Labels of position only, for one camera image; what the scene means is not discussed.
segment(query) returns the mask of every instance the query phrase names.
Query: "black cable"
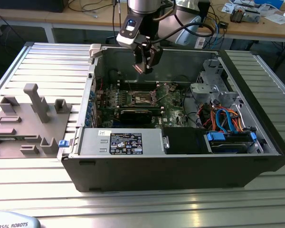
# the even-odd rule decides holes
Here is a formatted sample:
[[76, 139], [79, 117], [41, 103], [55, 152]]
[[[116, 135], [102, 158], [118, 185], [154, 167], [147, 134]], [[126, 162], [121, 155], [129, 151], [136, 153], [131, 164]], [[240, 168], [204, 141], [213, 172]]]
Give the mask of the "black cable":
[[72, 2], [74, 2], [74, 1], [75, 1], [75, 0], [71, 0], [71, 1], [69, 2], [69, 4], [67, 5], [67, 7], [68, 7], [70, 10], [72, 10], [72, 11], [76, 11], [76, 12], [90, 12], [90, 11], [94, 11], [94, 10], [102, 9], [102, 8], [104, 8], [104, 7], [112, 6], [112, 4], [109, 4], [109, 5], [105, 5], [105, 6], [102, 6], [102, 7], [96, 8], [96, 9], [89, 9], [89, 10], [77, 10], [77, 9], [73, 9], [73, 8], [71, 7], [71, 3], [72, 3]]
[[167, 18], [168, 16], [170, 16], [174, 12], [175, 8], [176, 8], [176, 0], [173, 0], [172, 8], [167, 13], [160, 16], [159, 18], [153, 18], [153, 21], [159, 22], [161, 20], [164, 20], [165, 18]]
[[192, 122], [194, 122], [197, 127], [202, 127], [202, 128], [203, 128], [203, 126], [202, 126], [200, 123], [198, 123], [197, 121], [193, 120], [191, 117], [188, 116], [189, 114], [192, 114], [192, 113], [194, 113], [194, 112], [190, 112], [190, 113], [188, 113], [188, 114], [187, 114], [187, 112], [186, 112], [186, 109], [185, 109], [185, 100], [186, 100], [187, 93], [188, 93], [189, 90], [190, 90], [190, 86], [188, 87], [188, 89], [187, 89], [186, 92], [185, 92], [185, 96], [184, 96], [184, 99], [183, 99], [183, 101], [182, 101], [182, 108], [183, 108], [183, 110], [184, 110], [185, 116], [187, 116], [187, 118], [188, 118], [189, 120], [191, 120]]
[[84, 6], [82, 6], [82, 8], [84, 8], [84, 7], [86, 7], [86, 6], [91, 6], [91, 5], [99, 4], [99, 3], [102, 2], [102, 1], [103, 1], [103, 0], [100, 0], [100, 1], [95, 2], [95, 3], [88, 3], [88, 4], [84, 5]]
[[191, 81], [189, 80], [189, 78], [188, 78], [186, 75], [176, 75], [171, 81], [174, 82], [174, 80], [175, 80], [177, 77], [184, 77], [185, 79], [187, 79], [187, 81], [188, 81], [189, 83], [191, 83]]
[[285, 51], [285, 46], [283, 48], [283, 50], [281, 51], [281, 55], [276, 59], [275, 61], [275, 65], [274, 65], [274, 68], [273, 68], [273, 71], [275, 72], [279, 66], [282, 64], [282, 62], [284, 61], [285, 59], [285, 56], [283, 56], [283, 52]]
[[[177, 22], [179, 23], [180, 26], [184, 26], [184, 24], [181, 22], [181, 20], [178, 18], [178, 16], [176, 16], [176, 14], [174, 15], [175, 19], [177, 20]], [[206, 35], [202, 35], [202, 34], [198, 34], [198, 33], [195, 33], [195, 32], [192, 32], [191, 30], [185, 28], [185, 30], [187, 32], [189, 32], [190, 34], [194, 35], [194, 36], [199, 36], [199, 37], [211, 37], [213, 36], [214, 34], [214, 31], [213, 31], [213, 34], [206, 34]]]
[[22, 39], [22, 41], [25, 43], [24, 38], [22, 38], [22, 36], [20, 36], [13, 28], [12, 26], [0, 15], [1, 20], [3, 20], [5, 22], [5, 24], [7, 24], [11, 30], [13, 30], [13, 32], [20, 38]]
[[159, 42], [161, 42], [161, 41], [163, 41], [163, 40], [166, 40], [167, 38], [173, 36], [175, 33], [178, 33], [178, 32], [181, 31], [182, 29], [187, 28], [187, 27], [190, 27], [190, 26], [193, 26], [193, 25], [202, 25], [202, 26], [205, 26], [205, 27], [209, 28], [209, 29], [211, 30], [211, 32], [214, 33], [214, 30], [213, 30], [213, 28], [212, 28], [210, 25], [208, 25], [208, 24], [206, 24], [206, 23], [202, 23], [202, 22], [192, 22], [192, 23], [189, 23], [189, 24], [187, 24], [187, 25], [184, 25], [184, 26], [179, 27], [178, 29], [174, 30], [172, 33], [166, 35], [166, 36], [163, 37], [163, 38], [160, 38], [160, 39], [157, 39], [157, 40], [152, 40], [150, 43], [151, 43], [151, 44], [159, 43]]
[[114, 17], [115, 17], [115, 6], [113, 5], [113, 19], [112, 19], [112, 26], [113, 26], [113, 37], [114, 37], [114, 42], [116, 44], [116, 35], [115, 35], [115, 26], [114, 26]]

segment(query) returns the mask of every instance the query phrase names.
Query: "blue clip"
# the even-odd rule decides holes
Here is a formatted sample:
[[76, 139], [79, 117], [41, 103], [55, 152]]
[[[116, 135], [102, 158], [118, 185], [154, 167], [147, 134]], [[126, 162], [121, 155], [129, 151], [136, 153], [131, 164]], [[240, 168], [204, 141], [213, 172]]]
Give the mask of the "blue clip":
[[60, 140], [58, 143], [59, 148], [66, 148], [70, 146], [70, 141], [68, 140]]
[[225, 141], [225, 136], [222, 132], [209, 132], [207, 134], [208, 141]]
[[254, 132], [250, 133], [250, 136], [251, 136], [253, 141], [257, 140], [256, 134]]

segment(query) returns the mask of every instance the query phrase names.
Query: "wooden desk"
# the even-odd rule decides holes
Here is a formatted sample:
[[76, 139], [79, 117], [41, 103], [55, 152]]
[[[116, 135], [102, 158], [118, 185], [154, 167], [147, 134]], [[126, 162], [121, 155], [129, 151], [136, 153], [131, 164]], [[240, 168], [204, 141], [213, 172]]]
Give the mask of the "wooden desk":
[[[94, 0], [81, 0], [82, 4], [91, 3]], [[249, 40], [268, 40], [268, 41], [283, 41], [285, 42], [285, 24], [278, 25], [265, 18], [261, 18], [260, 23], [242, 22], [240, 24], [230, 22], [229, 14], [222, 13], [220, 10], [227, 0], [212, 1], [213, 8], [220, 20], [229, 23], [227, 38], [249, 39]], [[104, 5], [110, 4], [110, 0], [88, 6], [87, 9], [95, 9]], [[81, 10], [79, 0], [72, 3], [72, 8]], [[11, 25], [20, 26], [33, 26], [44, 28], [47, 39], [50, 43], [55, 43], [55, 36], [53, 28], [64, 29], [86, 29], [86, 30], [108, 30], [112, 31], [112, 10], [111, 6], [97, 10], [97, 18], [86, 15], [82, 12], [72, 11], [65, 8], [63, 13], [52, 13], [43, 11], [30, 11], [30, 10], [10, 10], [0, 9], [0, 15]], [[126, 4], [121, 4], [122, 22], [124, 21], [127, 13]], [[119, 16], [118, 8], [115, 10], [115, 26], [116, 31], [119, 30]], [[199, 29], [201, 33], [208, 33], [206, 28]]]
[[212, 2], [214, 3], [213, 8], [219, 19], [229, 23], [226, 33], [227, 38], [285, 41], [285, 24], [279, 25], [264, 17], [261, 18], [259, 23], [234, 23], [230, 21], [230, 14], [221, 12], [227, 0], [215, 0]]

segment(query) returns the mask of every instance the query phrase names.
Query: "black panel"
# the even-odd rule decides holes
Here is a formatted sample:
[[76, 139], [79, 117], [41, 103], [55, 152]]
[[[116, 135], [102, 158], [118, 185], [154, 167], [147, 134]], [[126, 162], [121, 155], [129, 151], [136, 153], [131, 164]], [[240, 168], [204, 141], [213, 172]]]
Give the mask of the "black panel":
[[164, 127], [162, 135], [168, 137], [166, 154], [206, 154], [206, 131], [193, 127]]
[[273, 143], [275, 149], [280, 154], [285, 155], [285, 142], [283, 138], [267, 116], [266, 112], [264, 111], [256, 97], [253, 95], [252, 91], [243, 79], [242, 75], [239, 73], [238, 69], [233, 64], [226, 51], [220, 51], [219, 55], [221, 56], [223, 62], [225, 63], [228, 71], [232, 75], [243, 96], [247, 100], [253, 113], [256, 115], [258, 121], [264, 128], [265, 133], [268, 135], [270, 141]]
[[0, 0], [0, 9], [63, 12], [68, 0]]

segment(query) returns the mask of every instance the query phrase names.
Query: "power supply label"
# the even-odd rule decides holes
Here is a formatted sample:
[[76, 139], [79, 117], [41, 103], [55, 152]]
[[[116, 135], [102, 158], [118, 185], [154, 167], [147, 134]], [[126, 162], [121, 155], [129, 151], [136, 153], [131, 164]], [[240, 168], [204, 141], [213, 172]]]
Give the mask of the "power supply label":
[[110, 154], [130, 155], [143, 154], [141, 133], [111, 133]]

